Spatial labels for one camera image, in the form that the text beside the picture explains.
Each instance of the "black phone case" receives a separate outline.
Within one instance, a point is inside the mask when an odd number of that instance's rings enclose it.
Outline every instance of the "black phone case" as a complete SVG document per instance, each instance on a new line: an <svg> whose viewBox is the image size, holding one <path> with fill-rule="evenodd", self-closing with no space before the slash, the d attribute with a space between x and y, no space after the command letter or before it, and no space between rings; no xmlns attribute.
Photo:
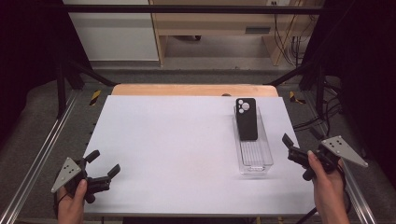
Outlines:
<svg viewBox="0 0 396 224"><path fill-rule="evenodd" d="M257 140L256 100L254 98L236 99L235 116L240 140Z"/></svg>

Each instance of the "white cabinet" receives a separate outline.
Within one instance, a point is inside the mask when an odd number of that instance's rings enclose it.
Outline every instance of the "white cabinet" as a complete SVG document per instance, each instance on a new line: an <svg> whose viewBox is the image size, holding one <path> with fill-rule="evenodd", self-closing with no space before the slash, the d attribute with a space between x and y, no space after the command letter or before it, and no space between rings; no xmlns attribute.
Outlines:
<svg viewBox="0 0 396 224"><path fill-rule="evenodd" d="M148 5L147 0L64 0L65 4ZM90 61L159 61L149 13L69 13Z"/></svg>

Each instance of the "white table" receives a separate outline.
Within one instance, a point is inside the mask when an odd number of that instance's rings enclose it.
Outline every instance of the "white table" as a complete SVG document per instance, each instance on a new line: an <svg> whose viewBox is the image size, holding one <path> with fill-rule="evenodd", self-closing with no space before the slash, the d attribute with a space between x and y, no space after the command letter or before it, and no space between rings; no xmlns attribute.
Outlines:
<svg viewBox="0 0 396 224"><path fill-rule="evenodd" d="M266 177L239 174L233 133L236 97L108 96L85 156L91 177L114 165L109 191L85 213L98 216L266 216L306 214L314 205L304 169L287 159L297 143L280 97L255 97L274 165Z"/></svg>

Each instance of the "person's hand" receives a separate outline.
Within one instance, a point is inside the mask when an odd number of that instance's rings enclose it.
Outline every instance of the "person's hand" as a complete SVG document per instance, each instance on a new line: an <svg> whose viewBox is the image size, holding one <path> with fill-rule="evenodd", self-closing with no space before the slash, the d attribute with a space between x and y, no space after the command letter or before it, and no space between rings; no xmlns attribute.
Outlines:
<svg viewBox="0 0 396 224"><path fill-rule="evenodd" d="M316 177L313 178L314 197L322 222L324 224L349 223L344 204L344 183L341 175L337 171L326 174L319 159L312 151L308 151L308 160L316 174Z"/></svg>
<svg viewBox="0 0 396 224"><path fill-rule="evenodd" d="M82 179L76 189L74 198L67 194L65 187L59 189L58 200L58 223L59 224L79 224L84 220L84 196L87 191L87 181Z"/></svg>

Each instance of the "clear plastic container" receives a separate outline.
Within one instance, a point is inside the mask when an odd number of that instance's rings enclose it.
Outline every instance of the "clear plastic container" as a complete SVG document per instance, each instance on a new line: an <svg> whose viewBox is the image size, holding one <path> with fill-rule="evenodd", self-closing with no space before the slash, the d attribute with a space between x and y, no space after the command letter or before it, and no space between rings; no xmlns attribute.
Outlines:
<svg viewBox="0 0 396 224"><path fill-rule="evenodd" d="M260 109L257 107L257 132L259 137L256 141L241 141L239 139L235 116L233 116L233 132L240 173L242 175L266 175L274 161L262 123Z"/></svg>

